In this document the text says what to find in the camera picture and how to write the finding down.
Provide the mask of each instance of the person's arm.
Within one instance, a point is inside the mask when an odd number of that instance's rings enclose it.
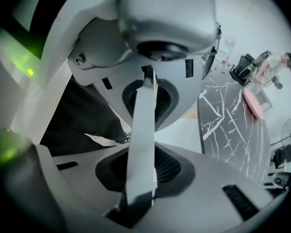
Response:
[[[259,68],[259,71],[257,72],[256,76],[254,77],[254,82],[260,82],[263,78],[263,74],[266,71],[269,63],[267,60],[264,60],[261,67]]]

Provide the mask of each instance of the person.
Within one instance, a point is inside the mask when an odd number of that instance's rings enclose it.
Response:
[[[276,74],[282,68],[289,68],[291,71],[291,53],[286,52],[284,55],[271,54],[268,56],[257,70],[253,83],[247,87],[254,93],[259,93],[275,78]]]
[[[121,121],[93,85],[82,86],[72,76],[44,133],[41,145],[52,156],[84,153],[108,148],[89,136],[117,143],[129,142]]]

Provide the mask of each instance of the table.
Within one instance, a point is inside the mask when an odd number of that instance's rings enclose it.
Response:
[[[268,130],[248,108],[243,87],[212,72],[202,82],[197,106],[202,151],[264,184],[270,163]]]

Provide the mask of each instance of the pink round cushion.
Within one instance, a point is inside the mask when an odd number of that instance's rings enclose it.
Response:
[[[244,96],[244,99],[246,100],[252,114],[257,119],[264,120],[264,114],[263,114],[261,105],[260,105],[259,101],[257,100],[257,97],[248,88],[245,88],[243,90],[243,96]]]

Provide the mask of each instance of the bolt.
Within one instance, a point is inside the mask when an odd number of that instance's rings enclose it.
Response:
[[[79,53],[77,54],[75,57],[74,57],[74,63],[81,66],[85,63],[85,56],[84,54],[82,53]]]

